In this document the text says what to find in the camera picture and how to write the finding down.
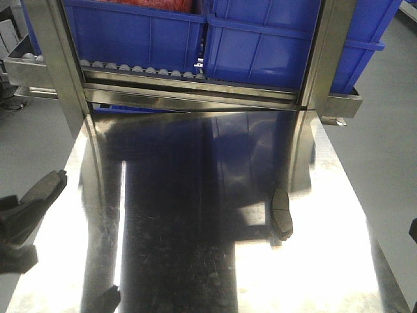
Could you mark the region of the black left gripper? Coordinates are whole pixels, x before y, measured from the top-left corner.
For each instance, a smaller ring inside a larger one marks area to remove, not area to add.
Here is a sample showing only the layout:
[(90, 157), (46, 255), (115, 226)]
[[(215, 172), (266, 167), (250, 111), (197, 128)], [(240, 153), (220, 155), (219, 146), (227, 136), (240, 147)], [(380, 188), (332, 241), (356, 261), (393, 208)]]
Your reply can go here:
[(45, 198), (1, 198), (1, 274), (25, 274), (38, 263), (35, 245), (22, 246), (48, 210)]

